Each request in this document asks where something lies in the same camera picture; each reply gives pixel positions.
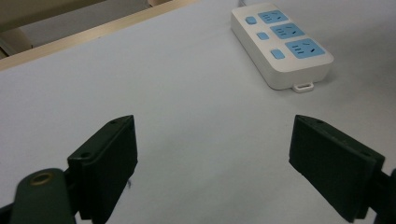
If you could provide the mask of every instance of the dark green plastic part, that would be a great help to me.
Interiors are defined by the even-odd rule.
[[[106,223],[137,165],[134,117],[110,121],[67,160],[81,218]]]
[[[36,172],[18,185],[10,224],[26,223],[75,223],[62,170]]]
[[[349,222],[365,218],[384,160],[322,120],[295,117],[290,164]]]

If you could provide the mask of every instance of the blue outlet panel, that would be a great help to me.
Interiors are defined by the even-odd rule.
[[[318,56],[325,54],[324,50],[317,45],[312,39],[302,39],[286,43],[286,47],[296,56],[298,59],[304,59],[309,57]]]
[[[305,33],[300,30],[294,23],[287,23],[278,26],[272,26],[271,30],[279,37],[280,39],[292,38],[300,35],[305,35]]]
[[[288,21],[289,19],[279,10],[259,13],[259,17],[266,23],[274,23],[279,21]]]

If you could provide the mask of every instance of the blue button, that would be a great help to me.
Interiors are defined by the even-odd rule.
[[[247,22],[247,24],[250,24],[250,25],[257,23],[256,18],[254,18],[254,17],[247,17],[245,19],[245,21]]]
[[[257,33],[257,36],[261,40],[265,40],[265,39],[269,39],[270,38],[265,32],[259,32],[259,33]]]
[[[280,49],[273,49],[271,53],[274,55],[276,59],[284,59],[285,55],[280,51]]]

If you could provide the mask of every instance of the white table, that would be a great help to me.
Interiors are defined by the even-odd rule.
[[[293,120],[323,119],[396,167],[396,2],[274,3],[335,58],[311,92],[266,85],[230,29],[230,0],[0,72],[0,205],[133,114],[139,163],[108,223],[346,223],[289,165]]]

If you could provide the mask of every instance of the white power strip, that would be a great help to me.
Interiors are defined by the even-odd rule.
[[[234,9],[231,28],[275,90],[312,91],[332,65],[333,56],[271,3]]]

